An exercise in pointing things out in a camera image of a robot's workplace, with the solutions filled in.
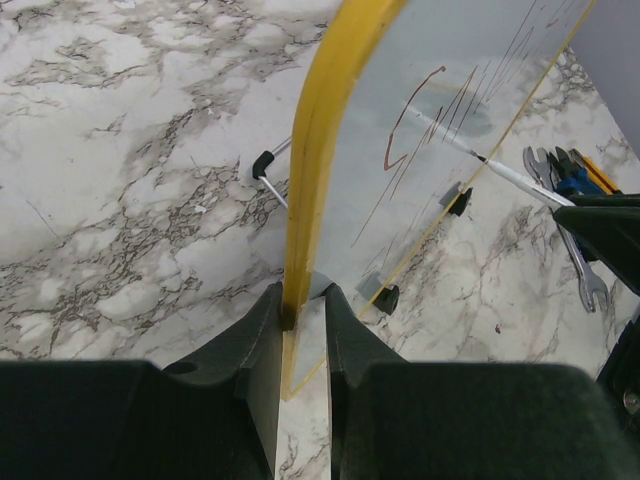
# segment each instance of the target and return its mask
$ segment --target open-end wrench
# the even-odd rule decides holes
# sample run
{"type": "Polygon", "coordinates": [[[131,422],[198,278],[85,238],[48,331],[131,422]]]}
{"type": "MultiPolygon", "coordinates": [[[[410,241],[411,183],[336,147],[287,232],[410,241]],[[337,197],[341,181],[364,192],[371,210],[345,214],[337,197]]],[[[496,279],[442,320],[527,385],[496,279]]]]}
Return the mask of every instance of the open-end wrench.
{"type": "MultiPolygon", "coordinates": [[[[549,166],[547,151],[544,148],[539,148],[537,153],[540,160],[536,160],[531,147],[525,148],[523,153],[525,169],[540,185],[548,190],[553,190],[551,167],[549,166]]],[[[601,303],[600,308],[606,313],[609,308],[609,289],[607,288],[607,284],[593,272],[589,263],[587,263],[582,256],[573,235],[560,225],[557,226],[560,236],[569,252],[569,257],[571,257],[571,261],[578,273],[578,290],[580,292],[582,305],[584,305],[584,308],[588,312],[593,313],[596,311],[595,295],[602,295],[604,297],[604,305],[601,303]]]]}

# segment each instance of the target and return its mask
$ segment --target metal rod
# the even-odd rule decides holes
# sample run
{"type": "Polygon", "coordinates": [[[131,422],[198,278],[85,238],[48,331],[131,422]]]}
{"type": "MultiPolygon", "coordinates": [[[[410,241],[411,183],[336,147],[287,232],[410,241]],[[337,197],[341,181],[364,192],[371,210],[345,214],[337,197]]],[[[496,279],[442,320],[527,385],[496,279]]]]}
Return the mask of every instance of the metal rod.
{"type": "Polygon", "coordinates": [[[278,191],[276,190],[276,187],[274,187],[271,182],[267,179],[267,177],[258,177],[258,180],[260,180],[262,183],[264,183],[265,187],[267,187],[269,189],[269,191],[271,193],[273,193],[273,196],[276,197],[276,199],[278,200],[278,202],[280,202],[280,204],[286,208],[287,210],[289,210],[289,205],[287,204],[287,201],[284,199],[284,197],[282,195],[280,195],[280,193],[278,193],[278,191]]]}
{"type": "Polygon", "coordinates": [[[271,150],[271,153],[273,153],[274,157],[277,157],[282,152],[284,152],[287,148],[289,148],[290,145],[291,145],[291,137],[287,138],[284,142],[282,142],[276,148],[271,150]]]}

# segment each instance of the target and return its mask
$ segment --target yellow frame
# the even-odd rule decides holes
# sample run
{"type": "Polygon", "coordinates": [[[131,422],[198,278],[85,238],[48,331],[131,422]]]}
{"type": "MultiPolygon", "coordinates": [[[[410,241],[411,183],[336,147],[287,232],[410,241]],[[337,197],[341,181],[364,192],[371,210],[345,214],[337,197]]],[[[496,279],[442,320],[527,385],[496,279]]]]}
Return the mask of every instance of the yellow frame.
{"type": "MultiPolygon", "coordinates": [[[[528,107],[533,94],[587,18],[596,1],[591,0],[488,158],[493,157],[500,148],[517,119],[528,107]]],[[[325,358],[322,358],[303,381],[291,391],[299,339],[297,320],[309,294],[333,154],[342,116],[373,50],[406,3],[407,0],[345,0],[320,44],[300,95],[293,128],[289,177],[289,219],[283,293],[283,317],[286,331],[283,338],[281,395],[284,400],[293,397],[325,361],[325,358]]],[[[483,167],[484,165],[478,168],[463,191],[475,180],[483,167]]],[[[389,285],[415,255],[457,198],[456,196],[427,229],[385,284],[358,314],[359,317],[367,311],[373,299],[389,285]]]]}

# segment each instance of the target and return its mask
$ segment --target whiteboard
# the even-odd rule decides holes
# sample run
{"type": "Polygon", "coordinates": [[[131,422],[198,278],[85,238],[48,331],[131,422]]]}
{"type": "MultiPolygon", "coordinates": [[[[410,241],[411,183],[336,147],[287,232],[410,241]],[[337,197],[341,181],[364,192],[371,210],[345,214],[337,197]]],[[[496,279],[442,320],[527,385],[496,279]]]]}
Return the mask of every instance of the whiteboard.
{"type": "MultiPolygon", "coordinates": [[[[356,312],[375,298],[482,165],[452,143],[489,157],[592,3],[407,2],[340,123],[308,300],[331,282],[356,312]]],[[[320,360],[311,350],[298,381],[320,360]]]]}

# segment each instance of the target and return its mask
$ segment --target white marble surface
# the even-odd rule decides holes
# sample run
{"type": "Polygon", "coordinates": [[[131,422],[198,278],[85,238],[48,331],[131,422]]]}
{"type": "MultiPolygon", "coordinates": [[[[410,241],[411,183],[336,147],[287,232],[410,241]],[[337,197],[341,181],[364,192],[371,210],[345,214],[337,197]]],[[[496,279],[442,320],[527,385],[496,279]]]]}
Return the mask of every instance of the white marble surface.
{"type": "Polygon", "coordinates": [[[2,2],[1,358],[164,365],[281,277],[249,170],[338,3],[2,2]]]}
{"type": "MultiPolygon", "coordinates": [[[[285,212],[248,170],[288,136],[338,3],[2,2],[0,358],[163,366],[281,277],[285,212]]],[[[572,59],[499,159],[521,169],[530,144],[576,146],[638,191],[640,164],[572,59]]],[[[270,175],[286,189],[285,162],[270,175]]],[[[600,265],[614,305],[586,314],[547,211],[490,172],[474,187],[400,275],[398,312],[365,322],[409,359],[594,374],[637,299],[600,265]]],[[[328,478],[327,405],[324,369],[282,404],[282,478],[328,478]]]]}

